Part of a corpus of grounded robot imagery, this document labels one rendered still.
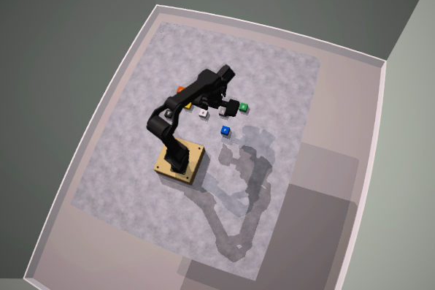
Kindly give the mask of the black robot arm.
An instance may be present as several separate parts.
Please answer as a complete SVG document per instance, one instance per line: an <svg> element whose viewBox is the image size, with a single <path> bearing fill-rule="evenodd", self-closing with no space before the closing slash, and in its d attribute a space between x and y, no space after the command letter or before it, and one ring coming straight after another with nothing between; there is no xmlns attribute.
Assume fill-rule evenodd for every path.
<svg viewBox="0 0 435 290"><path fill-rule="evenodd" d="M198 74L194 83L175 96L170 96L164 104L153 111L147 121L146 129L166 146L167 150L163 159L171 164L171 172L185 175L189 162L190 151L173 136L181 110L200 95L210 100L216 100L220 97L220 90L222 90L222 95L226 97L227 85L235 75L229 65L223 65L217 73L205 69ZM167 108L173 112L172 125L158 116Z"/></svg>

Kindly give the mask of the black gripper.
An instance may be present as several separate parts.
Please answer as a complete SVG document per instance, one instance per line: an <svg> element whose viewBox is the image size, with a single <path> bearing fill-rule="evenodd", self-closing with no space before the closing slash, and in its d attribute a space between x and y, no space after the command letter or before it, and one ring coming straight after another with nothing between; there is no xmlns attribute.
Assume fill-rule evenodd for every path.
<svg viewBox="0 0 435 290"><path fill-rule="evenodd" d="M208 110L208 107L212 107L215 109L218 109L219 106L226 107L224 115L235 117L240 106L239 101L233 99L230 99L229 102L223 101L223 96L221 94L222 90L220 90L220 97L216 100L210 100L205 96L200 95L199 97L194 99L191 104L204 110Z"/></svg>

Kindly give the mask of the green block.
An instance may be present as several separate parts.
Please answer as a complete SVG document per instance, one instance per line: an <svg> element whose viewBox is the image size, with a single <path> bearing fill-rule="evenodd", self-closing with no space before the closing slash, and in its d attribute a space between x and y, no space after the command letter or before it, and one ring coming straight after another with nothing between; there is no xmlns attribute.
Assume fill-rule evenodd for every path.
<svg viewBox="0 0 435 290"><path fill-rule="evenodd" d="M247 112L248 104L241 103L239 107L239 111Z"/></svg>

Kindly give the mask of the blue digit block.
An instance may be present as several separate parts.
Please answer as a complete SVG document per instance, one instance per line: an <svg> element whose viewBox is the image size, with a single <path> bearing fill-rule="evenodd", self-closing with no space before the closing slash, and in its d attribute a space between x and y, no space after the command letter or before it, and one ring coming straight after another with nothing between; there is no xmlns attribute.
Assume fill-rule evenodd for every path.
<svg viewBox="0 0 435 290"><path fill-rule="evenodd" d="M228 133L230 132L230 128L227 126L223 126L223 128L221 129L221 134L224 134L226 136L228 136Z"/></svg>

